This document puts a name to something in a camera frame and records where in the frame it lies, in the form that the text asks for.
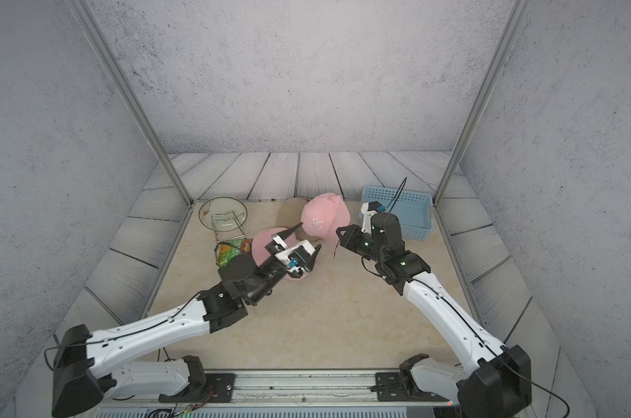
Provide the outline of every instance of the black mounting bracket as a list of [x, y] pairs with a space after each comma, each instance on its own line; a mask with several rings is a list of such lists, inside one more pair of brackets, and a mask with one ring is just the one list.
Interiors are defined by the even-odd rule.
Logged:
[[421, 392], [409, 393], [404, 389], [399, 372], [376, 373], [376, 386], [372, 386], [372, 392], [376, 392], [379, 402], [447, 402], [448, 399], [438, 396], [436, 393]]
[[230, 403], [235, 379], [236, 374], [234, 373], [207, 373], [207, 382], [213, 386], [213, 394], [209, 402]]

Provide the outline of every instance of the textured gray wall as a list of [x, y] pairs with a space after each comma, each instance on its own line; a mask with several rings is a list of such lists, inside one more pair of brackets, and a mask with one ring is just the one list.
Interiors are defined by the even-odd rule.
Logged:
[[0, 411], [155, 165], [64, 1], [0, 1]]
[[463, 169], [603, 417], [631, 417], [631, 0], [534, 1]]
[[512, 0], [89, 0], [170, 153], [450, 150]]

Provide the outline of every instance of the green snack package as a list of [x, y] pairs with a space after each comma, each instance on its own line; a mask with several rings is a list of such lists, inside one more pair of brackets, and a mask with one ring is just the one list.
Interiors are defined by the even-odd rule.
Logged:
[[218, 245], [218, 249], [216, 250], [216, 265], [218, 267], [227, 265], [227, 263], [229, 263], [231, 259], [241, 254], [242, 251], [248, 254], [251, 253], [251, 242], [253, 242], [253, 239], [227, 239], [225, 240], [225, 242], [229, 242], [233, 246], [241, 248], [241, 251], [239, 251], [237, 248], [230, 247], [225, 243], [220, 243]]

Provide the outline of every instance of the wire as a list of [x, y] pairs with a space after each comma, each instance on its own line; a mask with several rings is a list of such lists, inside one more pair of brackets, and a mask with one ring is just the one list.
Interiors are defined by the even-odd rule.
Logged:
[[399, 196], [401, 196], [402, 192], [404, 191], [406, 180], [408, 180], [408, 177], [404, 177], [404, 180], [401, 182], [399, 188], [397, 188], [397, 191], [395, 192], [395, 196], [393, 196], [390, 200], [390, 203], [388, 203], [388, 213], [391, 213], [392, 210], [395, 208], [395, 204], [397, 203], [397, 200], [399, 200]]
[[217, 243], [216, 247], [213, 249], [213, 251], [216, 251], [221, 244], [224, 244], [224, 245], [226, 245], [228, 247], [236, 248], [239, 251], [243, 251], [240, 247], [237, 247], [236, 245], [232, 244], [231, 242], [227, 242], [227, 241], [220, 241], [219, 243]]
[[[423, 281], [417, 280], [417, 279], [411, 279], [411, 280], [415, 280], [418, 283], [422, 284], [423, 286], [426, 286], [429, 290], [431, 290], [432, 292], [434, 292], [437, 296], [438, 296], [438, 292], [436, 290], [434, 290], [434, 288], [432, 288], [431, 286], [429, 286], [428, 284], [424, 283]], [[559, 395], [557, 395], [556, 393], [554, 393], [551, 390], [545, 389], [544, 387], [542, 387], [541, 385], [539, 385], [538, 383], [527, 379], [526, 377], [524, 377], [522, 374], [520, 374], [519, 372], [516, 372], [515, 370], [513, 370], [513, 368], [508, 365], [504, 359], [501, 357], [501, 355], [496, 354], [486, 343], [485, 341], [478, 335], [478, 333], [471, 327], [471, 325], [469, 324], [469, 322], [467, 322], [464, 317], [457, 311], [457, 309], [454, 308], [454, 306], [443, 296], [441, 296], [441, 300], [444, 301], [445, 303], [448, 304], [448, 306], [450, 306], [454, 313], [456, 313], [460, 319], [469, 327], [469, 329], [471, 330], [471, 332], [473, 332], [473, 334], [476, 336], [476, 338], [478, 338], [481, 343], [487, 348], [487, 350], [492, 353], [492, 355], [494, 355], [496, 358], [499, 359], [499, 361], [501, 361], [501, 363], [504, 364], [504, 366], [506, 366], [506, 369], [510, 370], [511, 372], [515, 373], [519, 378], [528, 381], [529, 383], [531, 383], [532, 385], [536, 386], [539, 389], [545, 390], [545, 392], [549, 393], [550, 395], [553, 395], [554, 397], [556, 397], [557, 399], [559, 399], [560, 401], [563, 402], [564, 405], [566, 405], [566, 414], [564, 416], [562, 416], [562, 418], [566, 418], [568, 417], [568, 415], [571, 413], [571, 407], [568, 405], [568, 403], [566, 401], [564, 401], [564, 399], [562, 397], [560, 397]]]
[[44, 350], [44, 359], [46, 360], [46, 364], [49, 366], [49, 369], [51, 369], [51, 370], [53, 371], [53, 367], [55, 367], [55, 359], [53, 360], [53, 366], [51, 366], [51, 365], [49, 364], [49, 359], [48, 359], [48, 357], [46, 357], [46, 353], [48, 353], [48, 352], [49, 352], [49, 351], [51, 351], [51, 350], [57, 350], [58, 348], [80, 347], [80, 346], [86, 346], [86, 345], [92, 345], [92, 344], [102, 344], [102, 343], [107, 343], [107, 342], [110, 342], [110, 341], [115, 341], [115, 340], [123, 339], [123, 338], [125, 338], [125, 337], [127, 337], [127, 336], [136, 335], [136, 334], [139, 334], [139, 333], [144, 332], [144, 331], [152, 330], [153, 328], [156, 328], [157, 326], [160, 326], [160, 325], [164, 324], [165, 322], [169, 322], [170, 320], [172, 320], [173, 318], [175, 318], [175, 317], [176, 317], [176, 316], [177, 316], [177, 315], [178, 315], [178, 314], [179, 314], [182, 310], [184, 310], [184, 309], [185, 309], [185, 307], [186, 307], [186, 306], [187, 306], [190, 302], [192, 302], [192, 301], [193, 301], [193, 299], [194, 299], [195, 297], [197, 297], [200, 293], [201, 293], [201, 291], [199, 291], [199, 292], [195, 293], [195, 294], [194, 294], [194, 295], [193, 295], [193, 296], [192, 296], [192, 297], [191, 297], [191, 298], [190, 298], [190, 299], [189, 299], [189, 300], [185, 303], [185, 305], [183, 305], [183, 306], [181, 306], [181, 307], [180, 307], [180, 309], [177, 311], [177, 313], [175, 313], [175, 314], [173, 314], [173, 315], [169, 316], [166, 320], [163, 320], [163, 321], [161, 321], [161, 322], [158, 322], [157, 324], [154, 324], [154, 325], [152, 325], [152, 326], [149, 326], [148, 328], [144, 328], [143, 330], [138, 330], [138, 331], [134, 331], [134, 332], [128, 332], [127, 334], [124, 334], [124, 335], [121, 335], [121, 336], [111, 337], [110, 339], [103, 339], [103, 340], [101, 340], [101, 341], [80, 342], [80, 343], [77, 343], [77, 344], [69, 344], [69, 345], [66, 345], [66, 346], [61, 346], [61, 345], [58, 345], [58, 346], [56, 346], [56, 347], [48, 347], [46, 350]]
[[195, 411], [195, 410], [197, 410], [197, 409], [200, 409], [201, 407], [203, 407], [204, 405], [206, 405], [206, 404], [207, 404], [207, 402], [209, 402], [209, 399], [211, 399], [211, 397], [213, 396], [213, 385], [209, 385], [209, 389], [210, 389], [210, 390], [209, 390], [209, 396], [207, 397], [207, 399], [206, 399], [204, 402], [199, 403], [199, 404], [197, 404], [197, 405], [196, 405], [196, 404], [194, 404], [194, 403], [193, 403], [193, 404], [191, 404], [190, 406], [192, 406], [193, 408], [192, 408], [189, 412], [193, 412], [193, 411]]
[[363, 255], [361, 256], [360, 261], [361, 261], [361, 266], [362, 266], [362, 267], [364, 267], [364, 269], [365, 269], [367, 272], [370, 272], [371, 274], [373, 274], [373, 275], [374, 275], [374, 276], [376, 276], [376, 277], [380, 277], [380, 278], [382, 278], [382, 277], [383, 277], [383, 276], [381, 276], [380, 274], [378, 274], [378, 273], [374, 273], [374, 272], [372, 272], [371, 270], [369, 270], [368, 268], [366, 268], [366, 265], [364, 265], [364, 256], [363, 256]]
[[[51, 336], [53, 337], [54, 341], [55, 341], [55, 345], [60, 345], [60, 341], [58, 340], [58, 337], [55, 335], [54, 332], [51, 333]], [[44, 351], [44, 361], [46, 362], [46, 367], [48, 367], [49, 369], [51, 369], [51, 371], [53, 371], [53, 367], [51, 364], [49, 364], [49, 358], [46, 357], [46, 351]]]
[[568, 402], [564, 401], [564, 399], [562, 397], [560, 397], [559, 395], [554, 393], [552, 390], [545, 389], [544, 387], [542, 387], [538, 383], [536, 383], [536, 382], [534, 382], [532, 380], [529, 380], [526, 377], [524, 377], [522, 374], [514, 371], [513, 368], [511, 366], [509, 366], [506, 362], [504, 362], [504, 360], [501, 357], [499, 357], [499, 360], [501, 360], [501, 362], [504, 364], [504, 366], [506, 366], [506, 368], [508, 370], [510, 370], [511, 372], [515, 373], [517, 375], [517, 377], [521, 378], [522, 380], [526, 380], [527, 382], [529, 382], [532, 385], [536, 386], [538, 389], [545, 390], [545, 392], [549, 393], [550, 395], [552, 395], [552, 396], [556, 397], [557, 399], [559, 399], [560, 401], [562, 401], [563, 404], [566, 405], [566, 414], [564, 414], [564, 416], [562, 416], [562, 418], [568, 417], [568, 415], [571, 413], [571, 407], [568, 405]]
[[166, 355], [166, 356], [167, 356], [167, 359], [166, 359], [165, 361], [176, 361], [176, 359], [175, 359], [175, 358], [171, 358], [171, 357], [169, 356], [169, 353], [167, 353], [167, 349], [166, 349], [165, 347], [162, 347], [162, 350], [164, 350], [164, 355]]
[[146, 415], [146, 418], [158, 418], [158, 414], [161, 414], [161, 413], [169, 414], [165, 418], [170, 418], [170, 417], [174, 416], [174, 415], [172, 415], [172, 412], [176, 411], [176, 409], [177, 409], [176, 407], [174, 407], [174, 409], [171, 409], [171, 408], [154, 409], [148, 415]]

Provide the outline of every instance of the metal frame pole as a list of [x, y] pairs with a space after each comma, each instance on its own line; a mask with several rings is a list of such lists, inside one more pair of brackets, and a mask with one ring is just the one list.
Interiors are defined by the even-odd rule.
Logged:
[[478, 89], [478, 95], [471, 106], [467, 120], [464, 122], [462, 132], [459, 134], [459, 139], [457, 139], [457, 142], [453, 147], [453, 152], [450, 155], [450, 161], [445, 168], [445, 174], [443, 175], [441, 182], [438, 184], [437, 194], [434, 196], [435, 206], [438, 206], [441, 200], [443, 200], [445, 192], [448, 189], [448, 185], [450, 184], [450, 180], [452, 180], [454, 172], [462, 160], [467, 146], [469, 146], [469, 143], [471, 142], [473, 131], [475, 130], [478, 120], [485, 110], [485, 105], [487, 104], [487, 100], [489, 100], [489, 96], [492, 94], [492, 90], [494, 90], [495, 81], [501, 73], [501, 70], [504, 68], [504, 63], [506, 63], [508, 54], [513, 47], [513, 41], [515, 41], [515, 37], [520, 31], [520, 26], [527, 15], [528, 4], [529, 0], [516, 0], [513, 5], [511, 15], [508, 17], [508, 21], [506, 22], [504, 32], [501, 35], [499, 44], [497, 45], [494, 55], [492, 55], [492, 60], [489, 63], [487, 72], [485, 73], [485, 78], [481, 83], [480, 89]]
[[179, 194], [186, 202], [186, 205], [191, 206], [193, 204], [193, 198], [190, 196], [190, 193], [188, 193], [188, 190], [183, 185], [183, 182], [181, 182], [181, 179], [179, 178], [177, 171], [174, 169], [169, 156], [164, 152], [162, 144], [158, 139], [158, 135], [153, 129], [153, 126], [148, 121], [148, 118], [146, 117], [146, 113], [144, 113], [142, 106], [137, 101], [132, 88], [130, 88], [130, 83], [127, 82], [123, 71], [121, 71], [118, 62], [116, 61], [116, 58], [109, 49], [109, 45], [107, 45], [106, 41], [104, 40], [102, 32], [95, 22], [93, 14], [86, 4], [86, 1], [65, 1], [67, 1], [69, 9], [71, 10], [72, 14], [74, 14], [77, 22], [79, 22], [79, 25], [84, 31], [88, 42], [90, 42], [90, 46], [93, 47], [93, 50], [102, 62], [102, 65], [106, 69], [107, 73], [109, 73], [109, 76], [113, 80], [118, 93], [127, 106], [127, 109], [132, 114], [132, 117], [134, 117], [137, 125], [139, 125], [139, 129], [141, 129], [142, 133], [144, 134], [146, 142], [148, 142], [150, 147], [153, 149], [156, 157], [158, 157], [158, 161], [161, 163], [164, 171], [167, 173], [167, 177], [169, 177], [169, 179], [172, 181], [172, 184], [176, 187]]

